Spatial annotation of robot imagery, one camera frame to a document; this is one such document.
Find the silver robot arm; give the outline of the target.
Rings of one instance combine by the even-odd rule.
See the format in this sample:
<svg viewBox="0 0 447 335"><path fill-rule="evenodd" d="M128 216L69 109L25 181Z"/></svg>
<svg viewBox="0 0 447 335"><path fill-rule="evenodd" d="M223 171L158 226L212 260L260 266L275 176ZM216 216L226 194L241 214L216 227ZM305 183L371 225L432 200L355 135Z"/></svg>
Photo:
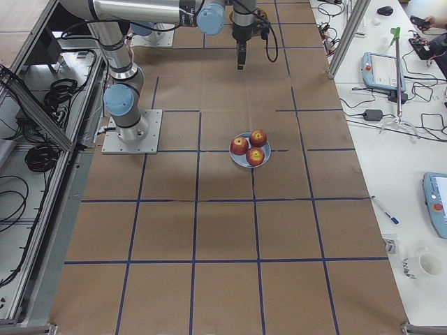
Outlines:
<svg viewBox="0 0 447 335"><path fill-rule="evenodd" d="M232 4L232 36L237 43L239 70L244 68L247 41L256 28L255 1L62 1L61 4L74 16L85 20L109 61L113 80L123 83L129 83L134 77L143 79L143 76L124 45L119 21L198 27L203 33L214 35L221 31L225 7Z"/></svg>

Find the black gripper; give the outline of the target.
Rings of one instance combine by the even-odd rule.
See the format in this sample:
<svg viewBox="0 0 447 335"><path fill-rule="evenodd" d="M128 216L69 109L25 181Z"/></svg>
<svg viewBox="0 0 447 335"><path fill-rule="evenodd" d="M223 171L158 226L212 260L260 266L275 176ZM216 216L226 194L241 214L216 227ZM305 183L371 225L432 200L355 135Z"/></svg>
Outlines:
<svg viewBox="0 0 447 335"><path fill-rule="evenodd" d="M246 62L247 44L246 42L252 37L252 25L240 26L236 23L232 24L232 37L237 43L237 69L242 70Z"/></svg>

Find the person hand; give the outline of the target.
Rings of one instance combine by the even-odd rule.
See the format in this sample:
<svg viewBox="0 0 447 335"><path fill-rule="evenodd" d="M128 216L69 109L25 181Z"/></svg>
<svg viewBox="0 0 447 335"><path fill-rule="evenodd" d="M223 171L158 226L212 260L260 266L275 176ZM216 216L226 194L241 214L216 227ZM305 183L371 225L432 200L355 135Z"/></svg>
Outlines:
<svg viewBox="0 0 447 335"><path fill-rule="evenodd" d="M446 29L447 17L428 16L425 18L425 21L430 23L430 27Z"/></svg>

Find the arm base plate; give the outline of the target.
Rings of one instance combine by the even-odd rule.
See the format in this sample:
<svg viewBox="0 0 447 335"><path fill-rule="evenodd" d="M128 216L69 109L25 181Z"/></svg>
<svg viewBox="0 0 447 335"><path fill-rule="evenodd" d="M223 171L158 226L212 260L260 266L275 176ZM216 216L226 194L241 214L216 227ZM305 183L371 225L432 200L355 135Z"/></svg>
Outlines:
<svg viewBox="0 0 447 335"><path fill-rule="evenodd" d="M141 118L133 128L120 128L111 117L105 132L103 154L156 154L163 110L140 110Z"/></svg>
<svg viewBox="0 0 447 335"><path fill-rule="evenodd" d="M173 46L174 31L139 31L134 32L131 39L131 47L163 48Z"/></svg>

